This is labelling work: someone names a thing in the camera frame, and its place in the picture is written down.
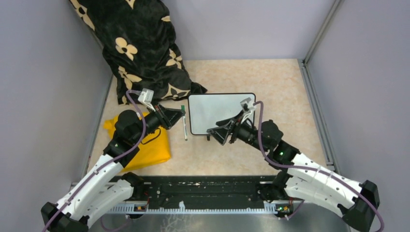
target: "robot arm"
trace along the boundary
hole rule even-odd
[[[374,183],[349,180],[315,163],[283,141],[283,133],[272,120],[261,123],[261,134],[258,134],[258,129],[247,120],[255,110],[254,102],[245,99],[241,105],[243,110],[238,115],[217,122],[218,127],[208,129],[208,134],[222,145],[230,136],[231,144],[239,139],[258,150],[263,149],[269,165],[281,170],[273,180],[277,196],[307,200],[334,212],[356,230],[370,230],[375,212],[352,190],[364,196],[377,209],[380,201]]]
[[[87,232],[97,219],[118,203],[131,197],[147,200],[144,181],[133,173],[123,175],[109,189],[104,186],[135,157],[139,151],[136,143],[142,136],[153,133],[159,126],[169,130],[185,114],[179,109],[152,105],[152,93],[152,90],[144,89],[138,98],[150,111],[145,117],[145,134],[135,111],[122,112],[115,124],[114,137],[95,166],[56,204],[48,202],[42,207],[43,220],[46,226],[49,224],[47,229],[50,232]]]

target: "white clip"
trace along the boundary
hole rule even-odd
[[[312,183],[313,180],[316,179],[316,176],[317,176],[318,174],[320,174],[320,170],[321,170],[321,167],[319,166],[318,169],[316,170],[315,174],[313,175],[313,178],[312,178],[312,180],[311,180],[310,183]]]
[[[254,103],[255,102],[251,98],[246,98],[243,101],[241,101],[241,106],[244,111],[241,124],[244,123],[245,120],[253,114],[253,112],[255,112],[256,106],[253,105]]]
[[[327,175],[326,182],[323,184],[324,186],[327,186],[327,182],[329,182],[330,179],[332,179],[332,175],[334,172],[330,171],[329,175]]]
[[[154,96],[154,91],[152,91],[151,89],[144,88],[142,89],[141,94],[138,97],[138,101],[144,106],[146,106],[147,108],[155,111],[154,106],[152,106],[151,104],[153,96]]]

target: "pillow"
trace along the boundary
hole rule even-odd
[[[104,46],[102,55],[117,78],[119,104],[128,101],[128,89],[151,89],[157,101],[207,91],[191,81],[169,10],[160,0],[70,2]]]

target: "gray wall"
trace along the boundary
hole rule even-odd
[[[2,0],[0,31],[0,230],[39,232],[82,174],[111,72],[66,0]]]
[[[409,11],[345,1],[308,66],[342,174],[379,186],[389,232],[410,226]]]
[[[184,59],[304,58],[334,0],[163,0]]]

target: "beige flower pattern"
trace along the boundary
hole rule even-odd
[[[131,9],[134,9],[134,2],[135,0],[125,0],[131,7]]]
[[[123,104],[127,103],[127,97],[125,95],[122,96],[121,100]]]
[[[73,4],[75,11],[77,12],[78,16],[83,19],[83,21],[92,29],[95,30],[94,24],[92,23],[91,19],[87,15],[87,8],[81,5],[77,0],[70,0]]]
[[[142,79],[139,76],[129,74],[125,71],[125,68],[122,66],[118,66],[118,73],[124,78],[125,86],[127,89],[132,89],[133,82],[140,82]]]
[[[187,96],[190,90],[181,90],[168,83],[168,92],[162,97],[162,99],[177,99]]]
[[[134,45],[128,44],[122,37],[116,38],[116,49],[119,53],[126,54],[130,60],[134,60],[134,55],[138,52]]]
[[[171,66],[171,65],[176,64],[179,69],[182,69],[182,65],[181,65],[181,62],[180,62],[180,61],[182,61],[182,56],[176,57],[175,52],[171,49],[169,49],[169,56],[171,58],[168,60],[168,62],[166,63],[165,66]]]
[[[164,22],[171,22],[171,18],[170,18],[169,15],[165,16],[165,17],[162,17],[161,20],[164,21]]]

